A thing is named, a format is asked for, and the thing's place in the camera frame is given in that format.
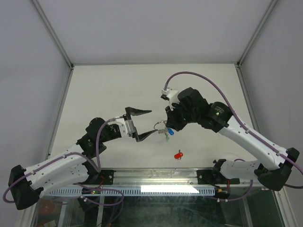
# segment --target cable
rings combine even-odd
[[[101,163],[100,163],[100,156],[99,156],[99,139],[100,139],[100,135],[101,135],[101,132],[102,130],[104,129],[104,127],[110,123],[110,122],[114,122],[116,120],[116,118],[111,118],[111,119],[108,119],[107,121],[105,121],[101,127],[99,128],[98,130],[98,133],[97,133],[97,138],[96,138],[96,158],[97,158],[97,165],[98,165],[98,172],[101,171]]]
[[[3,201],[5,201],[6,203],[14,203],[14,201],[7,200],[7,199],[6,199],[6,195],[7,195],[7,193],[8,193],[16,184],[18,184],[18,183],[19,183],[20,181],[22,181],[23,179],[29,177],[30,175],[33,175],[33,174],[37,173],[38,171],[44,169],[45,167],[47,167],[47,166],[49,166],[49,165],[51,165],[51,164],[53,164],[53,163],[55,163],[55,162],[57,162],[57,161],[63,159],[63,158],[66,158],[66,157],[72,156],[72,155],[79,155],[79,156],[81,156],[82,158],[86,159],[86,160],[87,160],[87,161],[88,161],[96,170],[98,170],[96,164],[95,164],[92,160],[90,160],[88,157],[84,156],[84,155],[81,154],[81,153],[71,152],[71,153],[66,154],[66,155],[64,155],[64,156],[60,156],[60,157],[58,157],[58,158],[55,158],[54,160],[50,161],[49,163],[46,163],[46,164],[44,164],[43,166],[41,166],[41,167],[39,167],[39,168],[33,170],[31,173],[25,174],[24,176],[22,176],[22,177],[20,177],[19,179],[17,179],[14,183],[12,183],[12,184],[5,190],[5,192],[4,192],[3,196],[2,196]]]
[[[235,110],[233,109],[232,105],[230,104],[230,102],[228,101],[228,99],[226,98],[226,96],[224,95],[224,93],[222,92],[222,90],[219,89],[219,87],[213,83],[209,78],[201,75],[201,74],[198,74],[198,73],[195,73],[195,72],[188,72],[188,71],[183,71],[183,72],[177,72],[173,75],[171,75],[168,80],[166,81],[165,85],[164,85],[164,90],[167,89],[168,87],[168,84],[170,82],[170,80],[172,78],[174,78],[175,76],[177,75],[180,75],[180,74],[191,74],[191,75],[194,75],[194,76],[197,76],[197,77],[200,77],[202,79],[205,79],[207,82],[209,82],[211,85],[214,86],[214,88],[217,89],[217,91],[221,94],[221,96],[223,97],[224,101],[226,102],[226,104],[228,105],[228,107],[230,108],[233,116],[235,117],[236,121],[242,126],[242,128],[244,130],[247,130],[248,127],[246,127],[246,125],[244,125],[244,123],[240,120],[240,118],[237,116]],[[259,140],[261,143],[263,143],[265,146],[267,146],[268,148],[270,148],[271,150],[273,150],[274,152],[277,153],[277,155],[281,156],[282,158],[284,158],[286,161],[288,161],[290,164],[292,164],[295,168],[297,168],[299,170],[299,172],[301,174],[303,174],[303,169],[298,165],[296,164],[294,161],[292,161],[291,159],[289,159],[288,157],[286,157],[285,155],[283,154],[280,154],[279,150],[277,150],[275,147],[273,147],[272,145],[270,145],[269,143],[267,143],[265,140],[263,140],[262,138],[260,138],[258,135],[256,135],[255,133],[253,133],[252,131],[249,131],[248,132],[250,135],[252,135],[254,138],[256,138],[257,140]],[[291,188],[296,188],[296,189],[301,189],[303,188],[303,186],[292,186],[292,185],[288,185],[288,184],[285,184],[286,187],[291,187]]]
[[[122,203],[122,201],[123,201],[123,199],[124,199],[124,194],[123,194],[121,191],[117,190],[117,189],[113,189],[113,188],[103,188],[103,189],[102,189],[102,188],[99,188],[99,187],[97,187],[97,188],[95,188],[95,187],[87,187],[87,186],[82,185],[82,184],[80,184],[80,183],[74,183],[74,185],[78,185],[78,186],[81,186],[82,188],[89,189],[89,190],[92,190],[92,191],[100,191],[100,192],[101,192],[101,191],[117,192],[117,193],[119,193],[119,194],[122,195],[122,198],[121,198],[118,202],[116,202],[116,203],[111,203],[111,204],[95,202],[95,201],[90,200],[90,199],[88,199],[87,197],[83,196],[83,197],[85,197],[88,201],[90,201],[90,202],[92,202],[92,203],[94,203],[94,204],[100,205],[100,206],[115,206],[115,205],[118,205],[118,204]]]
[[[234,160],[234,162],[236,162],[236,161],[243,161],[243,162],[245,162],[245,160],[244,159],[241,159],[241,158],[237,158],[237,159],[235,159]],[[219,200],[219,201],[237,201],[237,200],[241,200],[241,199],[244,199],[246,196],[248,196],[248,194],[250,193],[250,191],[251,191],[251,189],[252,189],[252,186],[253,186],[253,184],[254,184],[254,181],[253,180],[251,180],[250,181],[250,187],[248,188],[248,190],[242,195],[242,196],[240,196],[240,197],[238,197],[238,198],[234,198],[234,199],[230,199],[230,200],[228,200],[228,199],[218,199],[218,198],[215,198],[215,197],[207,197],[207,196],[205,196],[206,198],[209,198],[209,199],[212,199],[212,200]]]
[[[250,187],[248,188],[248,190],[244,193],[244,195],[240,196],[240,197],[237,197],[237,198],[234,198],[234,199],[228,199],[228,200],[225,200],[225,199],[218,199],[218,198],[214,198],[214,197],[207,197],[205,196],[205,198],[208,198],[208,199],[212,199],[212,200],[219,200],[219,201],[237,201],[237,200],[241,200],[241,199],[244,199],[246,196],[248,196],[248,194],[250,193],[251,189],[252,189],[252,185],[253,185],[254,181],[251,180],[250,181]]]

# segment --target metal frame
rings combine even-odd
[[[259,38],[260,34],[262,33],[263,28],[265,27],[264,25],[267,23],[268,19],[272,15],[272,13],[273,13],[274,9],[276,8],[278,2],[279,2],[279,0],[271,0],[269,6],[265,10],[265,13],[263,14],[262,19],[260,20],[256,30],[254,31],[252,37],[250,38],[250,41],[248,42],[240,60],[239,60],[239,63],[238,63],[239,68],[241,68],[241,65],[245,61],[245,59],[248,56],[249,52],[251,51],[253,45],[255,44],[255,42]]]
[[[42,161],[46,160],[49,157],[50,152],[52,150],[54,139],[55,139],[57,129],[58,129],[58,125],[59,125],[59,121],[60,121],[60,117],[61,117],[61,114],[62,114],[64,102],[65,102],[67,92],[68,92],[68,88],[69,88],[69,85],[70,85],[70,82],[71,82],[73,69],[74,69],[74,66],[71,69],[69,69],[69,71],[68,71],[68,76],[67,76],[67,79],[65,81],[65,86],[64,86],[64,89],[63,89],[62,94],[61,94],[60,102],[58,104],[58,110],[56,112],[56,116],[55,116],[55,119],[54,119],[54,122],[53,122],[52,134],[51,134],[50,138],[48,139],[48,143],[47,143],[46,148],[45,148],[45,156],[44,156]],[[17,227],[29,227],[32,223],[32,219],[33,219],[33,216],[35,214],[35,209],[36,209],[36,204],[27,208],[27,209],[25,209],[25,210],[23,210],[23,211],[21,211],[20,215],[18,217],[18,220],[16,222],[16,226]]]
[[[238,73],[238,77],[239,77],[239,81],[240,81],[240,84],[241,84],[241,87],[242,87],[244,98],[245,98],[245,101],[246,101],[246,104],[247,104],[247,108],[249,110],[250,119],[251,119],[251,122],[252,122],[252,127],[260,133],[260,128],[258,126],[257,119],[256,119],[256,116],[254,114],[253,106],[252,106],[252,103],[251,103],[251,99],[250,99],[250,96],[249,96],[249,92],[247,90],[247,86],[246,86],[244,77],[243,77],[242,72],[241,72],[241,68],[239,68],[238,65],[235,65],[235,68],[236,68],[236,71]],[[299,226],[299,223],[296,219],[296,216],[294,214],[294,210],[293,210],[293,208],[290,204],[290,201],[289,201],[289,198],[287,196],[287,192],[286,192],[285,188],[283,188],[279,192],[273,192],[273,193],[274,193],[274,196],[275,196],[275,199],[276,199],[277,207],[279,207],[279,209],[280,209],[280,213],[282,215],[285,226],[294,226],[294,227]]]
[[[42,24],[45,26],[50,38],[52,39],[54,45],[57,47],[58,51],[60,52],[61,56],[63,57],[63,59],[65,60],[66,64],[68,65],[68,67],[70,69],[72,69],[73,64],[69,58],[69,56],[67,55],[65,49],[63,48],[56,32],[54,31],[50,21],[48,20],[46,14],[44,13],[40,3],[38,0],[30,0],[30,2],[33,5],[33,8],[35,9],[36,13],[38,14],[38,16],[41,19]]]

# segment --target glass enclosure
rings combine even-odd
[[[205,196],[209,185],[198,185],[195,170],[119,170],[112,185],[122,190],[123,202],[101,206],[80,202],[74,197],[79,189],[57,190],[42,198],[36,206],[32,227],[282,227],[284,226],[272,191],[255,183],[249,195],[238,201],[218,202]],[[140,185],[190,185],[200,193],[144,193]],[[230,185],[230,198],[243,195],[246,182]],[[81,189],[87,198],[113,204],[122,197],[117,193],[98,194]]]

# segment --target white wall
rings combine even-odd
[[[261,132],[272,141],[301,152],[303,166],[303,1],[282,0],[243,65],[243,76]],[[303,185],[293,172],[289,184]],[[303,226],[302,190],[288,189]]]
[[[45,155],[68,68],[30,1],[2,1],[0,28],[2,195],[12,167],[33,165]],[[0,200],[0,207],[1,226],[14,226],[15,205]]]
[[[76,66],[52,155],[66,150],[81,138],[93,118],[123,115],[127,106],[153,110],[133,118],[139,133],[152,130],[156,122],[166,120],[164,109],[168,102],[160,96],[167,78],[184,70],[201,73],[213,80],[243,120],[251,124],[233,64]],[[208,82],[192,75],[179,75],[169,85],[180,91],[193,87],[208,102],[223,102]],[[187,125],[171,136],[169,142],[163,134],[155,133],[141,143],[122,138],[105,145],[107,150],[101,155],[103,167],[212,167],[213,160],[219,158],[255,159],[231,140],[202,129],[198,124]],[[184,156],[176,161],[174,155],[179,149]]]

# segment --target metal bracket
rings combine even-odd
[[[220,181],[214,178],[211,169],[202,169],[197,170],[197,180],[198,184],[210,184],[210,185],[217,185],[217,184],[228,184],[228,179],[220,178]],[[230,184],[240,184],[239,178],[230,179]]]
[[[114,182],[114,170],[101,170],[101,172],[98,175],[97,180],[95,181],[95,184],[101,184],[103,180],[103,185],[113,185]]]

